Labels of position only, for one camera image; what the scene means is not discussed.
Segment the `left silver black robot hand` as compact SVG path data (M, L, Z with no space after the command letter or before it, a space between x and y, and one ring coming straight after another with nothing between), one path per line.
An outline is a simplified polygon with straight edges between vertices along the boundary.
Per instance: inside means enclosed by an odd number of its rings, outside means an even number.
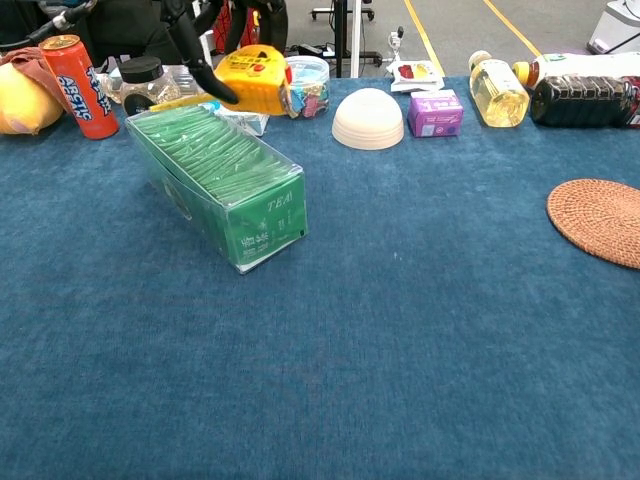
M223 8L230 13L224 55L213 67L200 37ZM206 1L189 13L188 1L164 1L162 20L199 87L235 111L284 115L290 101L291 68L284 57L288 12L284 1Z

